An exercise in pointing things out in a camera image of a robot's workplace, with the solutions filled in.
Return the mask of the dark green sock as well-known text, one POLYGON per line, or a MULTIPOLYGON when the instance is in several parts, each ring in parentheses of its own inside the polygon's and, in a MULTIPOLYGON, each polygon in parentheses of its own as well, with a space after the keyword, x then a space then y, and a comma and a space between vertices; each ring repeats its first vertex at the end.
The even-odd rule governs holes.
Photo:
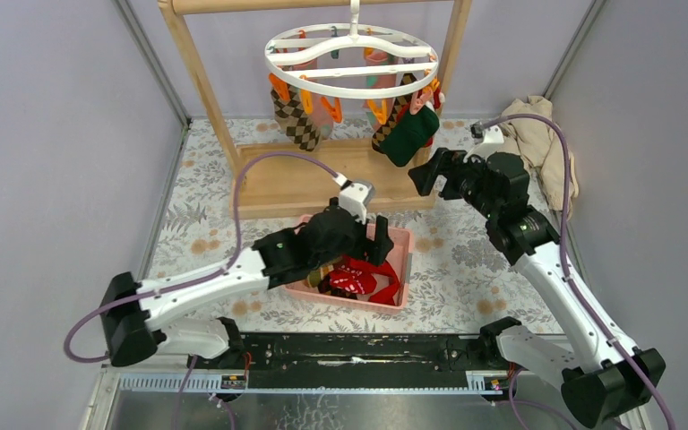
POLYGON ((433 138, 438 128, 438 115, 430 107, 423 106, 415 115, 407 110, 380 148, 394 166, 405 167, 433 138))

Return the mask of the plain red sock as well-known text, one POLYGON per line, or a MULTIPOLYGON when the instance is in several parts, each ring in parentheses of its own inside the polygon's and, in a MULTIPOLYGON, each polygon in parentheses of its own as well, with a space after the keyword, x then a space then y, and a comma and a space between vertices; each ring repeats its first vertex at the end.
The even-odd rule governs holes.
POLYGON ((348 258, 345 266, 369 271, 374 275, 377 281, 374 293, 361 295, 366 296, 369 303, 388 306, 397 305, 396 296, 400 292, 401 281, 396 271, 388 262, 380 266, 374 266, 369 262, 348 258))

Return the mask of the red white patterned sock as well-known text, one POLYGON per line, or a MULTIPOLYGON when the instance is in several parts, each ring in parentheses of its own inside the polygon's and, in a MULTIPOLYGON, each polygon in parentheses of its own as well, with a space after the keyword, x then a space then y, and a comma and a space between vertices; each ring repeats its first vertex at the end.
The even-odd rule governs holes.
POLYGON ((369 295, 374 293, 377 281, 369 271, 344 266, 329 274, 330 284, 336 288, 342 288, 357 295, 369 295))

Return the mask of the black red yellow argyle sock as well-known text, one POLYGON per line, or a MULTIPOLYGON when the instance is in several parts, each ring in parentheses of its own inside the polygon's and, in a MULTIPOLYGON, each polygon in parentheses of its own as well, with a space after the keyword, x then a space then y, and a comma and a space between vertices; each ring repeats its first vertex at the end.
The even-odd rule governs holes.
POLYGON ((346 299, 357 299, 357 294, 349 292, 342 288, 336 288, 330 284, 328 278, 323 279, 317 286, 317 290, 321 295, 331 297, 342 297, 346 299))

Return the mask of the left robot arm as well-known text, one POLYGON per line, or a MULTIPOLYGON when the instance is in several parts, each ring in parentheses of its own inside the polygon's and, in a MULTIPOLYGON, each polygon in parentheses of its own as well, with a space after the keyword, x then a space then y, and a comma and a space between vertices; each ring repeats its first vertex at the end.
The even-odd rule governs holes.
POLYGON ((389 221, 377 216, 373 232, 368 224, 333 204, 199 271, 169 280, 135 280, 131 272, 117 274, 99 306, 111 365, 138 364, 166 348, 210 358, 222 368, 236 365, 242 345, 234 323, 220 318, 217 325, 202 328, 181 323, 180 318, 212 301, 304 280, 339 257, 380 265, 393 248, 389 221))

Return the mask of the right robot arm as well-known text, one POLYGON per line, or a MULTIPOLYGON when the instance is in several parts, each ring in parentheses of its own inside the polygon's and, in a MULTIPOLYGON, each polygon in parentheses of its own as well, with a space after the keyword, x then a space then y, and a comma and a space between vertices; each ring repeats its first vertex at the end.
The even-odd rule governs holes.
POLYGON ((490 243, 543 298, 570 343, 562 348, 505 317, 481 330, 478 357, 499 369, 512 362, 556 388, 587 428, 647 404, 666 370, 654 348, 641 349, 607 315, 563 252, 547 217, 529 204, 529 173, 520 157, 487 158, 440 148, 408 176, 421 196, 462 200, 486 220, 490 243))

